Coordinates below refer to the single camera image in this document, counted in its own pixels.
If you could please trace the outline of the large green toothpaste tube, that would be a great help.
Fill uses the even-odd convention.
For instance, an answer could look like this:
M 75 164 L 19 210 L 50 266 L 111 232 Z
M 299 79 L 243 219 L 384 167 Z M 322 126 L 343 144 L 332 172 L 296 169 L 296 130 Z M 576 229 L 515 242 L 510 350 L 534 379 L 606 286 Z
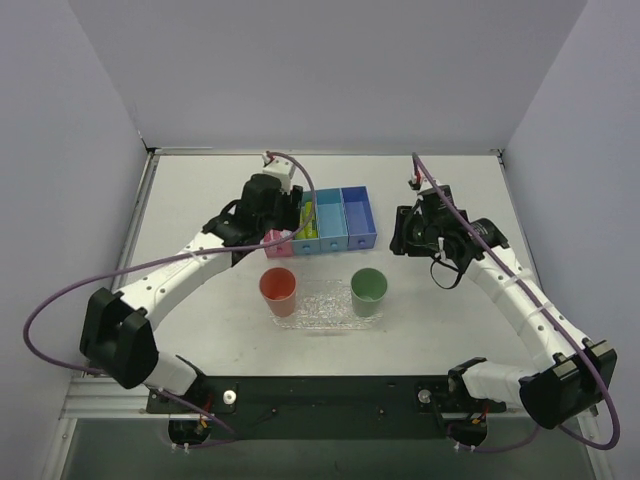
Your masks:
M 307 216 L 311 216 L 311 219 L 296 236 L 296 238 L 299 240 L 308 240 L 308 239 L 318 238 L 315 209 L 311 201 L 306 202 L 304 206 L 301 208 L 300 223 L 303 223 Z

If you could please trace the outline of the green plastic cup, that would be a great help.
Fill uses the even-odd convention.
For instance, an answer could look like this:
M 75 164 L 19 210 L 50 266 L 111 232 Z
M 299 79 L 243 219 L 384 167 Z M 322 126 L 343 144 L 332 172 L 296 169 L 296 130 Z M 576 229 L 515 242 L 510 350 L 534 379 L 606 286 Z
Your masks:
M 388 281 L 381 271 L 363 268 L 351 277 L 350 289 L 355 314 L 371 317 L 379 311 L 388 290 Z

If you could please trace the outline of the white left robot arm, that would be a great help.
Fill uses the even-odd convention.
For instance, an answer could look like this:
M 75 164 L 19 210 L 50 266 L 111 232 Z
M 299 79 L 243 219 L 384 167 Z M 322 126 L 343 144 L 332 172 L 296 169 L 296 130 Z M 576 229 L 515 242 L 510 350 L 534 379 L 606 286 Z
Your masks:
M 89 299 L 79 349 L 125 389 L 146 385 L 169 392 L 183 411 L 204 402 L 201 372 L 158 350 L 154 332 L 183 300 L 214 276 L 236 266 L 271 230 L 295 228 L 302 187 L 291 173 L 264 169 L 245 183 L 240 198 L 210 219 L 179 259 L 111 292 Z

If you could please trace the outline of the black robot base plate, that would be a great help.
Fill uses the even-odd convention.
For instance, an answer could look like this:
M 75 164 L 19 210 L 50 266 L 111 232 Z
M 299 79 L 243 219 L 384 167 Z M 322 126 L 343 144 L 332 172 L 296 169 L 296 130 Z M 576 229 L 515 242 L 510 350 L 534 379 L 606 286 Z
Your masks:
M 217 440 L 438 439 L 451 421 L 506 410 L 501 402 L 457 397 L 444 375 L 213 376 L 188 400 L 222 423 L 198 428 L 196 412 L 151 393 L 146 410 L 169 417 L 175 442 L 190 433 Z

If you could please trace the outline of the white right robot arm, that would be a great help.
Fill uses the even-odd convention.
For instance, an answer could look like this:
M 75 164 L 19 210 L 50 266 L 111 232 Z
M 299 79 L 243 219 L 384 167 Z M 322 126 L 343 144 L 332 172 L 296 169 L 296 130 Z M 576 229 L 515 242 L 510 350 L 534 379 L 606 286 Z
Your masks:
M 529 354 L 530 369 L 482 357 L 450 369 L 453 395 L 521 406 L 546 429 L 603 401 L 615 350 L 573 326 L 537 287 L 496 225 L 486 218 L 470 221 L 466 211 L 456 209 L 449 186 L 424 190 L 414 205 L 397 208 L 390 249 L 395 255 L 429 257 L 473 281 Z

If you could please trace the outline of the orange plastic cup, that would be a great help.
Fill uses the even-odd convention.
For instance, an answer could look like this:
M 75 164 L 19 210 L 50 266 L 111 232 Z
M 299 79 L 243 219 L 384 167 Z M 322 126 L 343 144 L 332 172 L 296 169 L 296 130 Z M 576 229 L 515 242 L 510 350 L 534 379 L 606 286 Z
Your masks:
M 266 270 L 259 280 L 259 290 L 271 312 L 281 318 L 293 314 L 296 304 L 297 281 L 288 269 L 276 267 Z

